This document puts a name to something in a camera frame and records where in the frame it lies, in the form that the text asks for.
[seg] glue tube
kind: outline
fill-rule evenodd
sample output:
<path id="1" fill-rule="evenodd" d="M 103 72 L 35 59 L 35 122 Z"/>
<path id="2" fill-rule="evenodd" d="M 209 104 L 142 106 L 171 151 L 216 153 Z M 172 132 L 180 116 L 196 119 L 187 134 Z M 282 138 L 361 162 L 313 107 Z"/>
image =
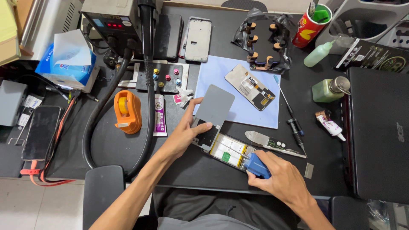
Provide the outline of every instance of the glue tube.
<path id="1" fill-rule="evenodd" d="M 165 124 L 165 99 L 162 94 L 155 94 L 155 130 L 153 136 L 167 136 Z"/>
<path id="2" fill-rule="evenodd" d="M 342 135 L 342 128 L 339 127 L 331 119 L 325 120 L 323 115 L 317 117 L 317 120 L 325 127 L 325 129 L 331 134 L 331 136 L 337 136 L 341 140 L 346 141 L 345 137 Z"/>

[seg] black smartphone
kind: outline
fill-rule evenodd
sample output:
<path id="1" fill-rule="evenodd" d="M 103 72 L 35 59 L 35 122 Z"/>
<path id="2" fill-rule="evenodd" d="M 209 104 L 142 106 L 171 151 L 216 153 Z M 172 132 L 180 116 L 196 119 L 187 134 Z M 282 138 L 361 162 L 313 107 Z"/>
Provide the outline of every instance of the black smartphone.
<path id="1" fill-rule="evenodd" d="M 160 14 L 155 32 L 154 58 L 176 60 L 183 30 L 182 16 Z"/>
<path id="2" fill-rule="evenodd" d="M 33 112 L 27 140 L 23 148 L 23 160 L 45 160 L 57 131 L 63 108 L 39 106 Z"/>

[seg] hand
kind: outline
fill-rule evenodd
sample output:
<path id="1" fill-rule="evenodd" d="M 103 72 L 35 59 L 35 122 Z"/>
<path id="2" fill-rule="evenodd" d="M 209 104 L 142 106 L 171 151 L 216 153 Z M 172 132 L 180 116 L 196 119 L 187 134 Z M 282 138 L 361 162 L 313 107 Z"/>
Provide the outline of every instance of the hand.
<path id="1" fill-rule="evenodd" d="M 249 185 L 271 193 L 296 213 L 316 204 L 315 199 L 307 190 L 303 177 L 294 165 L 272 152 L 256 150 L 254 153 L 267 166 L 271 177 L 267 180 L 259 179 L 247 171 Z"/>
<path id="2" fill-rule="evenodd" d="M 212 128 L 213 124 L 211 122 L 203 123 L 194 128 L 190 128 L 190 125 L 193 122 L 193 110 L 195 109 L 195 105 L 200 104 L 202 100 L 203 97 L 190 100 L 186 112 L 184 113 L 179 124 L 162 145 L 161 150 L 163 152 L 168 153 L 170 156 L 179 158 L 186 151 L 187 147 L 190 145 L 195 136 Z"/>

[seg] tiled floor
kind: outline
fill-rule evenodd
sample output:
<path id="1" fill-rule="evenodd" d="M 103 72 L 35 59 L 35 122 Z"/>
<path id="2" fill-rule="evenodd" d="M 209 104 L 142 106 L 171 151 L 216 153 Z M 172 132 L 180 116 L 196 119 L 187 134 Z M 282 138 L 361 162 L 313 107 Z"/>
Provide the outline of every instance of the tiled floor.
<path id="1" fill-rule="evenodd" d="M 84 181 L 56 187 L 36 186 L 29 178 L 0 178 L 3 230 L 81 230 Z M 140 216 L 149 213 L 151 199 Z"/>

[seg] acer laptop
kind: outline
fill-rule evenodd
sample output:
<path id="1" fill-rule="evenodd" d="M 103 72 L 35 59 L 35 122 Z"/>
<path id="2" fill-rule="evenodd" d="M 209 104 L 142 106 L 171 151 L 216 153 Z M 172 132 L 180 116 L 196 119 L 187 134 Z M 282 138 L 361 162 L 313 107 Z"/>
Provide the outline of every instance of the acer laptop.
<path id="1" fill-rule="evenodd" d="M 344 151 L 354 193 L 409 204 L 409 75 L 358 67 L 347 75 Z"/>

